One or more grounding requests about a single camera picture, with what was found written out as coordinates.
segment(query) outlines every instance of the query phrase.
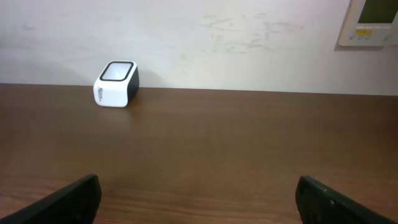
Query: wall-mounted control panel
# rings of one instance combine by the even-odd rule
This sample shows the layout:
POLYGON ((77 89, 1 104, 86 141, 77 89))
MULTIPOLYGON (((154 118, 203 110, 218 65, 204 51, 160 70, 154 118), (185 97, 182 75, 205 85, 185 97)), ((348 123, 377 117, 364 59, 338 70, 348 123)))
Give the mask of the wall-mounted control panel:
POLYGON ((385 46, 398 35, 398 0, 352 0, 338 44, 385 46))

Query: thermostat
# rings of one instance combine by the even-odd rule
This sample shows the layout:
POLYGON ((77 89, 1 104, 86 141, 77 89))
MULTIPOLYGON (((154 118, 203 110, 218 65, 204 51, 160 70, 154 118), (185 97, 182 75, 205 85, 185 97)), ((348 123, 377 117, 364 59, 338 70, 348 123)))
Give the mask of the thermostat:
POLYGON ((338 44, 384 46, 398 32, 398 0, 352 0, 338 44))
POLYGON ((94 83, 94 99, 100 106, 124 107, 139 88, 137 64, 110 62, 94 83))

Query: white wall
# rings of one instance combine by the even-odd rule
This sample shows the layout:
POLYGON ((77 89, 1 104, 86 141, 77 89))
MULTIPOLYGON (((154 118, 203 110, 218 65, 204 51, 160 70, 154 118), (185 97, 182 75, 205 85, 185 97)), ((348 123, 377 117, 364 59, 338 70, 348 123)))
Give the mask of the white wall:
POLYGON ((0 0, 0 82, 398 95, 398 47, 335 50, 349 0, 0 0))

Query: logo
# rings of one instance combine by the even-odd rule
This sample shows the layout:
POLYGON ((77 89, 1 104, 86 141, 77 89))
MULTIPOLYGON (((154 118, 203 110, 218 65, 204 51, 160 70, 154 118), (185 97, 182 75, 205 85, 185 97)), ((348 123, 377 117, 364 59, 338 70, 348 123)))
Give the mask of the logo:
POLYGON ((104 91, 104 89, 102 89, 101 87, 98 87, 98 98, 99 101, 101 102, 102 100, 102 92, 104 91))

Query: brown wooden surface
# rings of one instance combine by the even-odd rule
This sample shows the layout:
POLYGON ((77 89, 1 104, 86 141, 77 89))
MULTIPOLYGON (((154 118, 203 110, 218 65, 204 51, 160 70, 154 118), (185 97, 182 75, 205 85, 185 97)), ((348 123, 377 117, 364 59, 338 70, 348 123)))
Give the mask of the brown wooden surface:
POLYGON ((310 175, 398 220, 398 97, 0 85, 0 217, 98 174, 95 223, 300 223, 310 175))

